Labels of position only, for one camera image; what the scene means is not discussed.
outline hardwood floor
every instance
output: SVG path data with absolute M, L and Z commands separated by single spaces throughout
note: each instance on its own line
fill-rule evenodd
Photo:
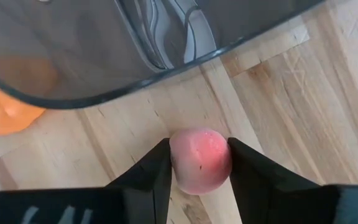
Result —
M 47 111 L 0 136 L 0 189 L 102 186 L 192 126 L 237 137 L 320 184 L 358 184 L 358 0 L 329 0 L 118 100 Z M 229 182 L 200 197 L 173 184 L 171 198 L 168 223 L 241 223 Z

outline peach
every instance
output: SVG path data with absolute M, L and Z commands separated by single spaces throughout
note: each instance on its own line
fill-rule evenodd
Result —
M 231 172 L 225 138 L 208 128 L 186 129 L 170 138 L 171 160 L 179 188 L 191 195 L 217 189 Z

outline wood plank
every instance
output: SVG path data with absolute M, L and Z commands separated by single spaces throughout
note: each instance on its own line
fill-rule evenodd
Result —
M 308 39 L 303 19 L 297 16 L 247 41 L 221 58 L 228 74 L 234 77 Z
M 47 111 L 34 126 L 26 144 L 0 157 L 0 166 L 6 167 L 1 175 L 11 176 L 18 189 L 94 187 L 110 182 L 109 167 L 98 159 L 76 111 Z
M 330 7 L 305 16 L 308 42 L 232 81 L 268 156 L 318 182 L 358 183 L 358 78 Z

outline orange object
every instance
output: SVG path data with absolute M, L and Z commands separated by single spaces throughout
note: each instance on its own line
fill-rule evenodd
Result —
M 25 104 L 0 90 L 0 134 L 25 129 L 44 111 L 44 108 Z

